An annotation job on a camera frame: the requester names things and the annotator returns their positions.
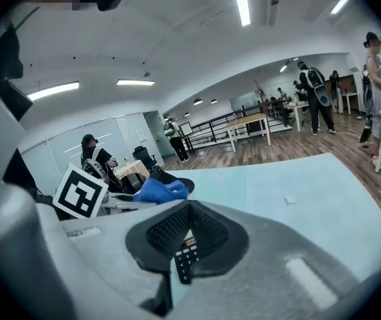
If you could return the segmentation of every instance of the shoe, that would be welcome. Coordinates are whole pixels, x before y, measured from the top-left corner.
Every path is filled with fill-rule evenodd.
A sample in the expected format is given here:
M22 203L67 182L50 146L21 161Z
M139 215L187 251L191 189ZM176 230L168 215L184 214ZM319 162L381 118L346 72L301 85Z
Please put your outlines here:
M373 164L374 167L377 167L377 162L378 162L378 157L372 157L371 159L371 163Z

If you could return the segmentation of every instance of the wooden floor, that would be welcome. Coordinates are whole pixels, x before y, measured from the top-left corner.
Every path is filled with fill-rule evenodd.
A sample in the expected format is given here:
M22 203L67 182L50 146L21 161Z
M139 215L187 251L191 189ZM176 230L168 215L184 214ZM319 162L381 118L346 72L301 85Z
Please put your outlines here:
M301 133L294 127L291 131L272 134L272 146L267 146L265 137L254 137L238 141L236 153L233 153L231 145L223 143L197 149L187 163L178 165L176 157L170 157L165 160L162 169L233 167L332 153L353 172L381 208L381 172L374 172L369 150L358 148L364 120L357 120L356 114L335 115L334 122L337 130L335 135L326 132L326 125L321 119L321 130L317 137L312 135L310 124L306 122Z

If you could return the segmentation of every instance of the black office chair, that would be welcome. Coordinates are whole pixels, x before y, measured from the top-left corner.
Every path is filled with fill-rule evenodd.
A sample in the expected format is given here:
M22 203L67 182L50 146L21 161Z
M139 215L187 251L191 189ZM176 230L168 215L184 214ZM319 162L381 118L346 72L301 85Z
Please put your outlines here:
M145 168L149 172L152 172L157 161L155 159L155 155L152 155L153 159L150 157L149 153L147 152L147 148L143 146L138 146L134 149L134 153L132 153L132 156L135 158L135 160L141 160Z

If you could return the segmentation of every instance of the light blue mat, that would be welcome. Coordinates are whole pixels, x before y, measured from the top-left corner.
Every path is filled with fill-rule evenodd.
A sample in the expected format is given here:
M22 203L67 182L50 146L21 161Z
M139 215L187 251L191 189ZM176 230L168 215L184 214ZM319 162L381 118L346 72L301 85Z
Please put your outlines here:
M335 256L360 281L381 270L381 210L332 154L169 173L194 181L189 199L233 207L290 226ZM286 198L295 203L287 203Z

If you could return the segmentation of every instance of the backpack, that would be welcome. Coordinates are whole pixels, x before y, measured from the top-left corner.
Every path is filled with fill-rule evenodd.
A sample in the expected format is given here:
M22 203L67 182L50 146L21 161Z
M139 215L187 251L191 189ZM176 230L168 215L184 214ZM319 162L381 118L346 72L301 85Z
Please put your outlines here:
M324 85L318 70L315 68L310 67L308 70L305 70L304 73L306 74L306 79L308 81L309 87L315 89L321 85Z

